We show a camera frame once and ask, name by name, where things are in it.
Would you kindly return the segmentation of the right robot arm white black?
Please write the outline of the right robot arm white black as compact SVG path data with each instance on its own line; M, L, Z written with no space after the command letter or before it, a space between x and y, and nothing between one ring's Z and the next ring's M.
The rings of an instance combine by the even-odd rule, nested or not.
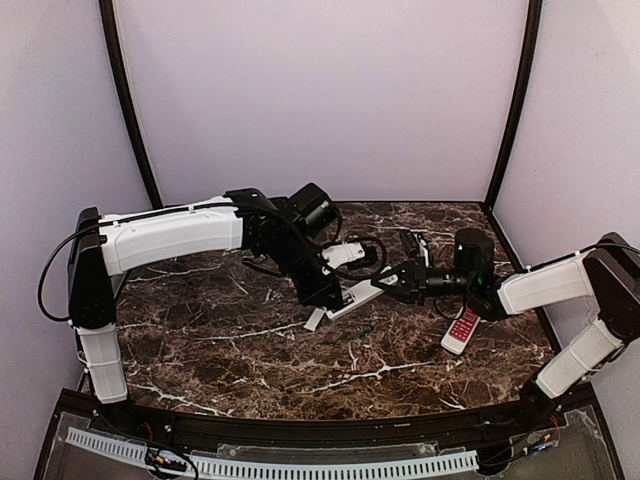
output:
M472 313L500 321L550 304L595 298L595 319L520 389L514 422L521 429L544 422L574 384L639 338L639 252L615 232L507 277L496 275L494 243L481 230L456 232L450 269L427 265L412 234L401 237L410 259L378 273L371 283L405 303L460 295Z

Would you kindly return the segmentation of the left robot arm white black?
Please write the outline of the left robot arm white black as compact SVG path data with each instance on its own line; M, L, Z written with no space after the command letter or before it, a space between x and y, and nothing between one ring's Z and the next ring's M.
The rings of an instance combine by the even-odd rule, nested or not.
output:
M340 282L314 238L339 220L337 207L314 183L290 197L248 188L203 202L129 215L87 208L63 244L68 313L101 404L120 403L128 389L116 334L112 279L151 263L208 251L249 250L271 259L289 278L301 305L339 308Z

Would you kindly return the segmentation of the white battery cover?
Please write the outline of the white battery cover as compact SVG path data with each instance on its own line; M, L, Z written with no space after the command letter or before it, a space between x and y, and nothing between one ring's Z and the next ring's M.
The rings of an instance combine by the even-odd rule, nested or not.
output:
M307 322L304 324L304 328L308 331L315 332L321 323L322 319L325 316L325 310L321 308L316 308Z

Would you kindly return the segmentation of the white air conditioner remote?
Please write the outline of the white air conditioner remote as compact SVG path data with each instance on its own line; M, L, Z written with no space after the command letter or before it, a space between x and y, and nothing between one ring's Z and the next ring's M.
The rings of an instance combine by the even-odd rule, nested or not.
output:
M327 310L326 316L331 320L337 320L370 301L381 296L384 289L374 286L370 280L363 280L343 291L343 306L337 310Z

